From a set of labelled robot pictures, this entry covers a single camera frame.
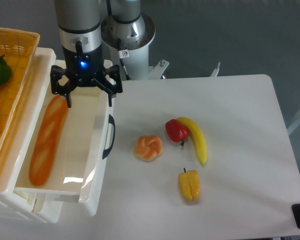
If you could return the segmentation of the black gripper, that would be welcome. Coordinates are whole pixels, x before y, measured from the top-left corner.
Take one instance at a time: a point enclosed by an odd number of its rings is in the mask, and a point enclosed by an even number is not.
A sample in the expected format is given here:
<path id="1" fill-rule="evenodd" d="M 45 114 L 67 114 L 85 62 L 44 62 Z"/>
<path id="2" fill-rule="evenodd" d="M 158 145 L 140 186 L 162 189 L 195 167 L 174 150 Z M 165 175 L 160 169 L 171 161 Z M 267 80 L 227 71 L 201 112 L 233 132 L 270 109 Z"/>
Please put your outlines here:
<path id="1" fill-rule="evenodd" d="M 102 46 L 79 55 L 76 51 L 62 48 L 66 68 L 51 67 L 50 84 L 53 94 L 65 97 L 67 107 L 72 107 L 71 92 L 77 87 L 98 87 L 107 94 L 108 106 L 112 96 L 123 92 L 119 65 L 104 67 Z"/>

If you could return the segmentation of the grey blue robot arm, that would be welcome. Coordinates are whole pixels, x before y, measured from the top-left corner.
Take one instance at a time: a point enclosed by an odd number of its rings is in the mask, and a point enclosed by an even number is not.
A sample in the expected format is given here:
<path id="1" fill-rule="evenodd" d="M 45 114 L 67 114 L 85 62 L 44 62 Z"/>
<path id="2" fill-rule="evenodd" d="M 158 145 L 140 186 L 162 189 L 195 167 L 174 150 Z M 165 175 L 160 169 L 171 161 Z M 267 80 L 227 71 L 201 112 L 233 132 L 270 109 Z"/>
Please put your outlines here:
<path id="1" fill-rule="evenodd" d="M 98 87 L 112 98 L 123 91 L 120 67 L 104 66 L 103 41 L 118 50 L 135 48 L 146 33 L 138 0 L 108 0 L 108 17 L 101 21 L 97 0 L 56 0 L 60 41 L 66 68 L 51 67 L 51 91 L 66 98 L 77 87 Z"/>

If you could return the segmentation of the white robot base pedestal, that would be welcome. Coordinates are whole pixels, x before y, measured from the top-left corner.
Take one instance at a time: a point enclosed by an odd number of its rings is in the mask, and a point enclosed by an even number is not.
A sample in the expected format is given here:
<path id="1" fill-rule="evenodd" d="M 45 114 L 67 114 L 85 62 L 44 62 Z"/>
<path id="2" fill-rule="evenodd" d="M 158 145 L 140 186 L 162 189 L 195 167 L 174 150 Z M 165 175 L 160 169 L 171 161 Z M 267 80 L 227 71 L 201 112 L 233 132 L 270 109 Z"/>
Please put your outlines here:
<path id="1" fill-rule="evenodd" d="M 122 80 L 158 80 L 165 77 L 170 62 L 161 59 L 149 65 L 149 46 L 156 29 L 152 19 L 145 13 L 131 23 L 120 23 L 112 16 L 101 24 L 101 36 L 110 52 L 113 64 L 120 66 Z"/>

